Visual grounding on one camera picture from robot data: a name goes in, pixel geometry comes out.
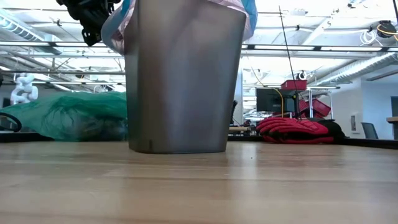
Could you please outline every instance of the blue plastic bag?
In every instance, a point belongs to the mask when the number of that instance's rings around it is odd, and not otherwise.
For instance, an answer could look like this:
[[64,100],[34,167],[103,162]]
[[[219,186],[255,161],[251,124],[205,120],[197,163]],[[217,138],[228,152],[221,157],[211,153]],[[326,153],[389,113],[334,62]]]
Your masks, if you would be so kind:
[[59,141],[123,141],[127,138],[126,94],[63,92],[0,110],[22,127]]

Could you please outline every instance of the plastic bag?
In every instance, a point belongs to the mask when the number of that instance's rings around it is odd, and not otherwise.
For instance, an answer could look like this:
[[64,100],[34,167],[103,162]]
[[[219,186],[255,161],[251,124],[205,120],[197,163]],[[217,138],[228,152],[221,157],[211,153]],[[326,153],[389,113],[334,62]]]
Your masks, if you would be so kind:
[[115,91],[58,93],[0,112],[59,141],[122,141],[127,136],[126,94]]
[[[247,40],[253,36],[258,17],[255,0],[208,1],[244,12],[247,15],[247,19],[243,40]],[[104,44],[122,55],[124,54],[124,30],[130,21],[135,5],[136,0],[124,0],[122,6],[117,8],[102,26],[101,37]]]

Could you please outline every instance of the wooden table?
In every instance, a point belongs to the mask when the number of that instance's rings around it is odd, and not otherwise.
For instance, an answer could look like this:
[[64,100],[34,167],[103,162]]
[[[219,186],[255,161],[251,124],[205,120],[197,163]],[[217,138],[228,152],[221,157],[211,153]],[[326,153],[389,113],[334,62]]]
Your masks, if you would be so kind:
[[234,142],[138,154],[127,143],[0,144],[0,223],[393,223],[398,151]]
[[398,117],[387,118],[387,122],[394,125],[394,139],[398,140]]

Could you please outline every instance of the red fabric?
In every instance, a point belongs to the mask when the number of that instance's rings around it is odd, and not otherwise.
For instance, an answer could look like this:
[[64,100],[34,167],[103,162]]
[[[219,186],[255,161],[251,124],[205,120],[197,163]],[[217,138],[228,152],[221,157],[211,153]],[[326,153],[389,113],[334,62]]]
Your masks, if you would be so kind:
[[[265,141],[284,144],[320,144],[332,143],[334,140],[333,136],[327,136],[329,130],[325,126],[309,120],[268,118],[259,123],[257,131]],[[313,139],[289,139],[294,134],[307,134]]]

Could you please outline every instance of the gray trash can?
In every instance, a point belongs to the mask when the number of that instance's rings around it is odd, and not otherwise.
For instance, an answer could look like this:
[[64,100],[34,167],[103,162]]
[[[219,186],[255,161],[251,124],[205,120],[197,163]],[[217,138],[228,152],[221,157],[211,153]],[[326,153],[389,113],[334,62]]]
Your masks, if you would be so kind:
[[124,36],[129,147],[224,152],[246,15],[207,0],[138,0]]

